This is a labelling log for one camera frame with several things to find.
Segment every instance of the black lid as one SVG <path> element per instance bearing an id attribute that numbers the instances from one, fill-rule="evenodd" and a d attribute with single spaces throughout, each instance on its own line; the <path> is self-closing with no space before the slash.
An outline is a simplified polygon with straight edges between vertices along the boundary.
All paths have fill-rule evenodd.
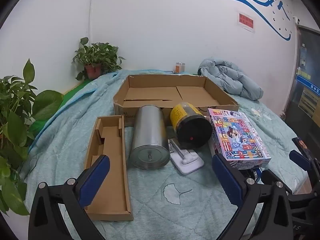
<path id="1" fill-rule="evenodd" d="M 181 121 L 176 134 L 185 149 L 199 148 L 210 139 L 212 126 L 203 115 L 192 115 Z"/>

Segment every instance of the metal screw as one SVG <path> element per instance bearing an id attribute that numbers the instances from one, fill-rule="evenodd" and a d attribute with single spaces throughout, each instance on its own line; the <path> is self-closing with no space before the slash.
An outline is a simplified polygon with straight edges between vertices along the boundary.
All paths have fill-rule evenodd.
<path id="1" fill-rule="evenodd" d="M 45 187 L 45 183 L 44 182 L 41 182 L 40 184 L 39 184 L 39 188 L 44 188 Z"/>
<path id="2" fill-rule="evenodd" d="M 283 183 L 281 181 L 277 181 L 276 184 L 277 184 L 278 187 L 283 187 Z"/>
<path id="3" fill-rule="evenodd" d="M 247 183 L 250 184 L 250 185 L 253 185 L 254 184 L 254 180 L 251 179 L 251 178 L 247 178 Z"/>
<path id="4" fill-rule="evenodd" d="M 67 183 L 68 185 L 73 185 L 76 182 L 74 178 L 68 179 Z"/>

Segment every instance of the can lid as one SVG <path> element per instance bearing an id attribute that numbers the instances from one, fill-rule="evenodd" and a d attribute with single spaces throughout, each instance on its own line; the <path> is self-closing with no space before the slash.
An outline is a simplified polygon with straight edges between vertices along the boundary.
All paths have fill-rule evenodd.
<path id="1" fill-rule="evenodd" d="M 143 145 L 133 149 L 130 153 L 130 161 L 140 169 L 159 169 L 169 160 L 169 151 L 158 145 Z"/>
<path id="2" fill-rule="evenodd" d="M 186 149 L 203 146 L 212 134 L 210 122 L 202 115 L 192 115 L 182 120 L 177 126 L 177 139 Z"/>

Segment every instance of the metal canister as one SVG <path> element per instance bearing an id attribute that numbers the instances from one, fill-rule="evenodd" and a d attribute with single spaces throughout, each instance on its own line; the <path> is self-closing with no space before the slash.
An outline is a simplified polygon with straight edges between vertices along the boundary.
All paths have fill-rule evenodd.
<path id="1" fill-rule="evenodd" d="M 164 116 L 157 106 L 139 108 L 132 134 L 130 161 L 140 169 L 153 170 L 170 160 Z"/>

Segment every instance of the terracotta pot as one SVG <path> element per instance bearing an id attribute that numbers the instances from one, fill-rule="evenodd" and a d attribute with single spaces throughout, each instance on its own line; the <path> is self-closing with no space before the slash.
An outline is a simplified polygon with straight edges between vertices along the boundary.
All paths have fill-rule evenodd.
<path id="1" fill-rule="evenodd" d="M 86 65 L 84 67 L 90 80 L 94 80 L 101 76 L 101 64 L 98 64 L 96 67 L 93 67 L 92 65 Z"/>

